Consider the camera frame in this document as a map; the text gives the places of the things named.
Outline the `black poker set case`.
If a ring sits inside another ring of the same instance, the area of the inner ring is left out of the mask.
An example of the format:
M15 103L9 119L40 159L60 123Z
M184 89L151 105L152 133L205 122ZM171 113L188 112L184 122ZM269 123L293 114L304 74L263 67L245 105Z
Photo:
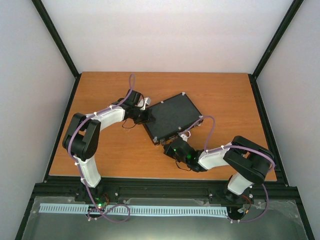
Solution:
M175 138L202 115L185 92L162 100L148 109L153 120L143 126L155 146L164 145L166 141Z

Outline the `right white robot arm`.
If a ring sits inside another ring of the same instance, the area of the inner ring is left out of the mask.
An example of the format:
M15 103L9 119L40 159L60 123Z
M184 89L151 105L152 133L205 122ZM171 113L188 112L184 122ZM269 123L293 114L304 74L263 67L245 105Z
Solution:
M219 193L229 203L237 203L248 188L264 183L267 174L275 168L274 155L268 149L240 135L226 145L206 150L195 150L187 139L183 134L165 144L164 154L196 173L222 166L232 167L236 173Z

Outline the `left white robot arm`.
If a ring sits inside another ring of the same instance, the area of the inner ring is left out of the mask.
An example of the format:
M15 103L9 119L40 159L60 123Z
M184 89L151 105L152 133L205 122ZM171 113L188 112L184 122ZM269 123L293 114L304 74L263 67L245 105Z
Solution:
M78 167L80 181L88 186L86 195L92 201L99 201L104 195L104 188L98 185L101 175L95 161L100 132L127 119L133 120L135 125L153 121L155 118L150 104L149 97L130 89L124 98L120 98L103 110L90 114L78 112L71 118L62 146Z

